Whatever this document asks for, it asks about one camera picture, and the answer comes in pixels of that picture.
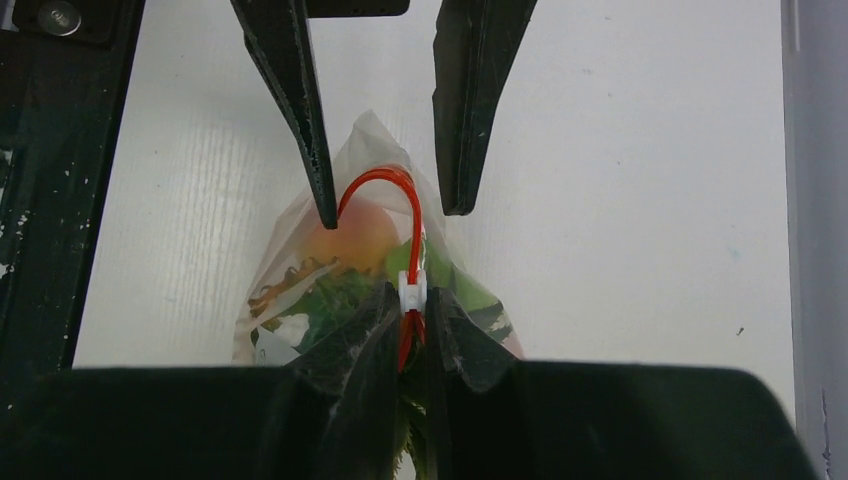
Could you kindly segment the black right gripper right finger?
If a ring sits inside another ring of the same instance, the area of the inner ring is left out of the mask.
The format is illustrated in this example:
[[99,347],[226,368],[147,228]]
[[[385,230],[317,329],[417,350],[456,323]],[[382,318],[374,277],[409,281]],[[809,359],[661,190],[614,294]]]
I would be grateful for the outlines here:
[[433,479],[812,479],[771,391],[733,369],[521,360],[426,303]]

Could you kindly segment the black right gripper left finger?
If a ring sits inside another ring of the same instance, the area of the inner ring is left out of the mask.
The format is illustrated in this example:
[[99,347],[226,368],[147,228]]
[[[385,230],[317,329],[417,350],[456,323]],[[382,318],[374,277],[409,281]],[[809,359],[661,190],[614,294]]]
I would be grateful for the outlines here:
[[283,366],[67,370],[1,426],[5,479],[390,479],[399,295],[389,283]]

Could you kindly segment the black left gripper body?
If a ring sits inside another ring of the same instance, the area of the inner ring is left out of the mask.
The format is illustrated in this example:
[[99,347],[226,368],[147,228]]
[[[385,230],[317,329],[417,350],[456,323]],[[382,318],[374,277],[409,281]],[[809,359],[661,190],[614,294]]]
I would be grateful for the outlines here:
[[400,16],[410,0],[306,0],[309,18],[355,18]]

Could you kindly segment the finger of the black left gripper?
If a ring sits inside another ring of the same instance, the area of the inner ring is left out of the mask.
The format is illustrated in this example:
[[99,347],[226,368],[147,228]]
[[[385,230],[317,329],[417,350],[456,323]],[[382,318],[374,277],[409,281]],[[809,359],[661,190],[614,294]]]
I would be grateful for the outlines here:
[[445,215],[475,208],[496,110],[536,0],[441,3],[433,41],[435,158]]
[[303,1],[232,0],[247,51],[297,142],[322,225],[338,224],[336,190]]

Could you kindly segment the toy pineapple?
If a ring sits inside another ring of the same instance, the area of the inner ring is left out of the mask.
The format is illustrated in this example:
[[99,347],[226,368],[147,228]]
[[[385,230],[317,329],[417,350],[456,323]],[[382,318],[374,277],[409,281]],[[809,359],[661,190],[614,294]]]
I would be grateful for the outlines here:
[[400,411],[404,334],[384,277],[309,260],[263,287],[241,318],[236,361],[294,377],[288,440],[307,479],[393,479],[408,438]]

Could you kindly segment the clear zip bag orange zipper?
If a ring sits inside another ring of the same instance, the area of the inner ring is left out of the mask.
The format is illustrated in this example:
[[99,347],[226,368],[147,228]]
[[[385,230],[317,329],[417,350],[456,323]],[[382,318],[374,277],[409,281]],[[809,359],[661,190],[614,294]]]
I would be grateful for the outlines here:
[[[466,271],[446,235],[434,187],[413,165],[373,111],[361,114],[337,153],[336,190],[344,194],[371,170],[400,172],[422,210],[419,273],[445,288],[472,321],[511,353],[524,355],[502,301]],[[407,272],[413,210],[394,182],[356,188],[334,230],[325,229],[308,190],[277,217],[235,323],[232,361],[239,366],[285,365],[349,318],[378,283]]]

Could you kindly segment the light green pepper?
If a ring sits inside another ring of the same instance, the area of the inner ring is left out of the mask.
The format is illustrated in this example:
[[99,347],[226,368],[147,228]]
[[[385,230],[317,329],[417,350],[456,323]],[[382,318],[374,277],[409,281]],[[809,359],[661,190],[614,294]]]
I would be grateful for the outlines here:
[[458,267],[447,254],[429,240],[420,254],[429,287],[445,288],[456,298],[469,318],[498,342],[503,342],[513,327],[503,303],[470,274]]

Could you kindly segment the toy peach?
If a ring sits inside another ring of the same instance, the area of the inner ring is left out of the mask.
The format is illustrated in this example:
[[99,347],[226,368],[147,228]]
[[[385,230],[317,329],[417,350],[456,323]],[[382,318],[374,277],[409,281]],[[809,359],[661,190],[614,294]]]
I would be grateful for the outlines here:
[[387,211],[368,200],[351,200],[338,227],[314,228],[298,249],[301,260],[322,264],[338,260],[341,266],[376,273],[389,252],[400,245],[397,227]]

